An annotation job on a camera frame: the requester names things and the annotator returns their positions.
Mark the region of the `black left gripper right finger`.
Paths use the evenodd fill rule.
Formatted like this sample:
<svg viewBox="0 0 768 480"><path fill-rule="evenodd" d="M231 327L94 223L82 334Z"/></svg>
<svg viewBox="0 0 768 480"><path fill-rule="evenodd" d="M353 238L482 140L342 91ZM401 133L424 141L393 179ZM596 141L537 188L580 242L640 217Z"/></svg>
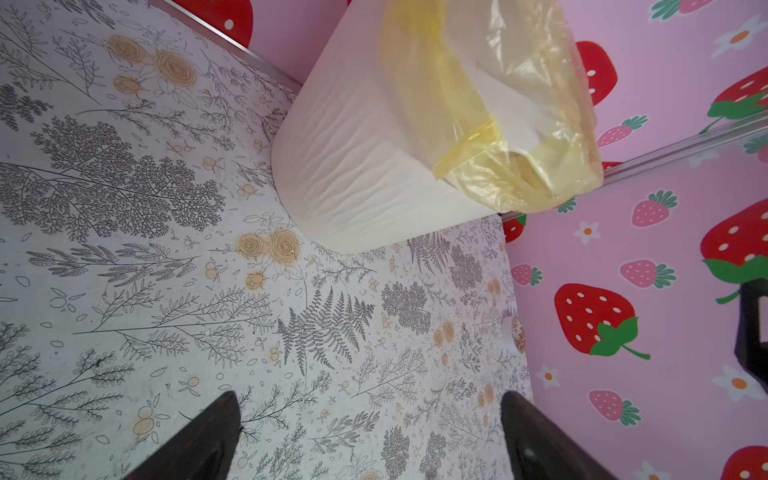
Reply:
<svg viewBox="0 0 768 480"><path fill-rule="evenodd" d="M500 411L515 479L615 479L519 392L506 392Z"/></svg>

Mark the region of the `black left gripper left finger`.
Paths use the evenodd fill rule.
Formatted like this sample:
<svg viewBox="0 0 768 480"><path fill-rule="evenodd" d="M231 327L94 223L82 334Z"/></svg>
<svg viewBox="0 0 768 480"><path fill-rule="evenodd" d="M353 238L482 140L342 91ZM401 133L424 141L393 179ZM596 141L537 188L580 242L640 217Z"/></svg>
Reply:
<svg viewBox="0 0 768 480"><path fill-rule="evenodd" d="M226 391L125 479L224 480L240 433L238 399L234 391Z"/></svg>

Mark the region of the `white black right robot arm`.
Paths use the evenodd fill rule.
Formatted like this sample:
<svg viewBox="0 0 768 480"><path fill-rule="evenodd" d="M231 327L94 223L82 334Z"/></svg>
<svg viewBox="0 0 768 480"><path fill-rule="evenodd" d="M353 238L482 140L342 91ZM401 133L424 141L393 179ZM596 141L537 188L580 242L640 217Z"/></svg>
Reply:
<svg viewBox="0 0 768 480"><path fill-rule="evenodd" d="M767 281L756 279L740 286L739 323L734 354L740 366L767 392L767 343L761 340L760 299L767 297Z"/></svg>

